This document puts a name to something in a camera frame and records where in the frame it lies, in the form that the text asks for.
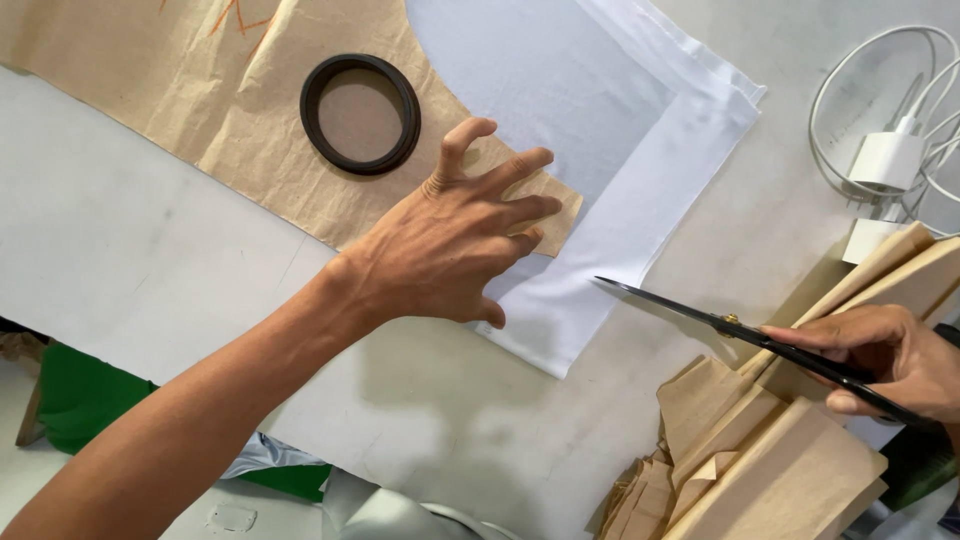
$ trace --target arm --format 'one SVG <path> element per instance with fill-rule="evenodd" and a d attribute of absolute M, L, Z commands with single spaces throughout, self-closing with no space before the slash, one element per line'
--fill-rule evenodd
<path fill-rule="evenodd" d="M 927 418 L 960 424 L 960 350 L 905 307 L 855 307 L 797 329 L 760 328 L 783 343 L 871 370 L 881 381 L 870 385 L 878 393 Z M 842 388 L 834 388 L 827 406 L 840 414 L 881 414 Z"/>
<path fill-rule="evenodd" d="M 275 407 L 334 356 L 390 319 L 486 320 L 494 276 L 529 255 L 539 229 L 515 224 L 556 199 L 505 203 L 503 191 L 553 160 L 528 150 L 479 177 L 464 152 L 495 123 L 471 118 L 444 138 L 433 175 L 280 309 L 111 424 L 13 518 L 3 540 L 157 538 L 240 453 Z"/>

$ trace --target forearm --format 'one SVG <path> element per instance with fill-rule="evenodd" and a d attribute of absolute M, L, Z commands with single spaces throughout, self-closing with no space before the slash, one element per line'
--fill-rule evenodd
<path fill-rule="evenodd" d="M 4 540 L 157 538 L 223 474 L 267 414 L 375 328 L 341 285 L 322 272 L 119 418 L 23 508 Z"/>

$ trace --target scissor blade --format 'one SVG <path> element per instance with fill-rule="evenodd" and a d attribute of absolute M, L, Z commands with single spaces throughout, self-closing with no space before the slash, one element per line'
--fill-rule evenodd
<path fill-rule="evenodd" d="M 611 280 L 611 279 L 608 279 L 608 278 L 601 278 L 600 276 L 593 276 L 593 277 L 596 278 L 596 279 L 598 279 L 598 280 L 600 280 L 600 281 L 602 281 L 602 282 L 607 282 L 607 283 L 609 283 L 609 284 L 611 284 L 611 285 L 618 286 L 618 287 L 622 288 L 623 290 L 625 290 L 625 291 L 627 291 L 627 292 L 629 292 L 629 293 L 631 293 L 631 294 L 636 294 L 636 295 L 637 295 L 638 297 L 640 297 L 640 298 L 649 300 L 650 302 L 653 302 L 653 303 L 655 303 L 655 304 L 660 304 L 661 306 L 666 307 L 666 308 L 668 308 L 668 309 L 672 309 L 672 310 L 680 313 L 681 315 L 686 315 L 687 317 L 696 319 L 696 320 L 698 320 L 698 321 L 700 321 L 700 322 L 702 322 L 702 323 L 708 324 L 708 325 L 716 328 L 716 325 L 714 324 L 714 319 L 715 319 L 716 317 L 715 317 L 714 315 L 710 315 L 709 313 L 704 313 L 703 311 L 701 311 L 701 310 L 699 310 L 699 309 L 694 309 L 693 307 L 684 306 L 683 304 L 674 302 L 674 301 L 672 301 L 672 300 L 667 300 L 667 299 L 663 298 L 662 296 L 658 296 L 658 295 L 656 295 L 656 294 L 654 294 L 654 293 L 652 293 L 652 292 L 647 292 L 647 291 L 645 291 L 645 290 L 643 290 L 643 289 L 638 289 L 638 288 L 636 288 L 636 287 L 631 287 L 631 286 L 627 285 L 626 283 L 621 283 L 621 282 L 618 282 L 618 281 L 616 281 L 616 280 Z"/>

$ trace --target fingernail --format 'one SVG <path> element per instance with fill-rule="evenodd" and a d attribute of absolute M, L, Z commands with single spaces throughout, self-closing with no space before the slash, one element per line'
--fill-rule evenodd
<path fill-rule="evenodd" d="M 854 414 L 856 412 L 856 400 L 850 396 L 829 396 L 827 406 L 833 412 L 840 414 Z"/>

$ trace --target green cloth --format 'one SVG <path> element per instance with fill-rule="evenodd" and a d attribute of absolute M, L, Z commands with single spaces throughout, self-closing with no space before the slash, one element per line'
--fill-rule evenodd
<path fill-rule="evenodd" d="M 57 450 L 76 454 L 111 422 L 158 386 L 62 343 L 43 353 L 37 419 Z M 294 465 L 244 473 L 238 478 L 308 501 L 324 499 L 320 486 L 331 465 Z"/>

